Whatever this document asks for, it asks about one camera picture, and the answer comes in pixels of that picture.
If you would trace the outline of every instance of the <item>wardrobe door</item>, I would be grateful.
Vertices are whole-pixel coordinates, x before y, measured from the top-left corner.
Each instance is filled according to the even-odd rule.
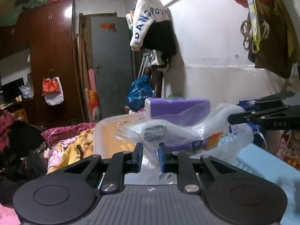
[[[0,27],[0,60],[15,53],[14,27]]]
[[[61,118],[65,122],[70,119],[82,120],[72,46],[73,1],[54,3],[51,10],[50,34],[53,72],[55,76],[59,76],[64,92],[64,102],[60,108]]]
[[[32,30],[30,35],[31,73],[34,87],[34,97],[37,104],[41,125],[48,126],[51,115],[48,113],[48,104],[42,96],[43,78],[50,76],[52,58],[50,49],[49,24],[41,24]]]
[[[14,26],[13,39],[15,42],[16,52],[19,52],[21,50],[30,47],[29,45],[30,22],[31,22],[31,13],[30,11],[25,11],[21,13],[17,23]]]

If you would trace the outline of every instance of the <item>desk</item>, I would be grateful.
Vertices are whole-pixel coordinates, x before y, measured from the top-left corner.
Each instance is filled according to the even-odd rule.
[[[242,149],[234,165],[280,186],[288,205],[281,225],[300,224],[300,172],[251,144]]]

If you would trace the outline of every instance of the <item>white plastic bag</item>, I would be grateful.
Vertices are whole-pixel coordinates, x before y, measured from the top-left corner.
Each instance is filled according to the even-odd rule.
[[[27,98],[33,98],[33,96],[35,94],[35,91],[34,91],[33,87],[30,88],[30,87],[26,87],[26,86],[21,86],[21,87],[19,87],[19,89],[22,92],[23,97],[25,99],[27,99]]]
[[[189,112],[195,112],[195,106],[178,114],[176,119],[192,116]],[[158,144],[163,142],[169,149],[179,148],[188,151],[195,142],[201,141],[212,136],[216,132],[222,132],[223,138],[220,139],[216,148],[204,151],[197,149],[197,153],[191,152],[191,156],[210,154],[221,160],[233,160],[238,152],[253,141],[252,129],[247,124],[239,124],[231,127],[228,117],[233,113],[244,112],[242,107],[222,103],[199,123],[194,126],[182,127],[171,123],[166,116],[155,117],[154,119],[144,119],[133,124],[121,125],[117,128],[115,138],[133,143],[143,143],[144,153],[152,165],[158,164],[157,149]]]
[[[62,84],[60,83],[59,77],[55,77],[58,81],[59,92],[49,93],[45,95],[45,100],[48,105],[55,106],[64,101],[64,94],[62,92]]]

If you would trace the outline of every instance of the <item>cable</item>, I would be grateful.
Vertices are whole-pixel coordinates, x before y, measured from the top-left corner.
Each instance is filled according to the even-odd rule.
[[[265,140],[263,134],[262,134],[262,133],[260,132],[260,130],[258,129],[258,125],[256,125],[256,128],[257,128],[257,131],[253,132],[253,135],[254,135],[254,134],[259,134],[259,135],[260,135],[260,137],[262,138],[262,140],[263,140],[264,143],[265,143],[265,150],[268,151],[268,150],[267,150],[267,142],[266,142],[266,140]]]

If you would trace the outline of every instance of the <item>ziplock bag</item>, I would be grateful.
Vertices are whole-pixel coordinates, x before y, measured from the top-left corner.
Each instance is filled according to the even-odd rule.
[[[208,116],[198,114],[198,122],[193,126],[183,126],[190,112],[201,107],[189,108],[176,116],[158,116],[143,119],[133,124],[121,125],[117,128],[115,138],[132,143],[143,143],[144,153],[152,165],[158,164],[158,144],[164,142],[169,151],[183,150],[190,156],[210,154],[218,159],[234,158],[238,152],[253,141],[252,129],[247,124],[231,126],[228,117],[233,113],[242,113],[242,107],[222,103]],[[211,150],[203,150],[207,139],[215,133],[222,133],[218,145]]]

